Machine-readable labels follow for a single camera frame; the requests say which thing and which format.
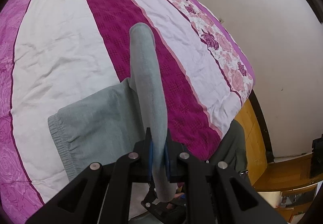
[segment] bed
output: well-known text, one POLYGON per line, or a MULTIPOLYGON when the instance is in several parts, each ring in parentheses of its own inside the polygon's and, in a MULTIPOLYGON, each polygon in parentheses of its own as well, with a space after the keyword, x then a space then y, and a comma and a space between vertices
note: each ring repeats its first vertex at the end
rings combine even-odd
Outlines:
POLYGON ((14 223, 68 183, 48 117, 130 76, 138 22, 155 36, 173 140, 201 160, 217 149, 255 76, 197 0, 9 0, 0 12, 0 195, 14 223))

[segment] wall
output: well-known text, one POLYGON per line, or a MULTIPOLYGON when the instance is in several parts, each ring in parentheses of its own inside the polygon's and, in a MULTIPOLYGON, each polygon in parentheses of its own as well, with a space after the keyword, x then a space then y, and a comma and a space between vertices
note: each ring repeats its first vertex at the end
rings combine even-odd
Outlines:
POLYGON ((323 27, 306 0, 199 0, 253 66, 274 156, 311 152, 323 133, 323 27))

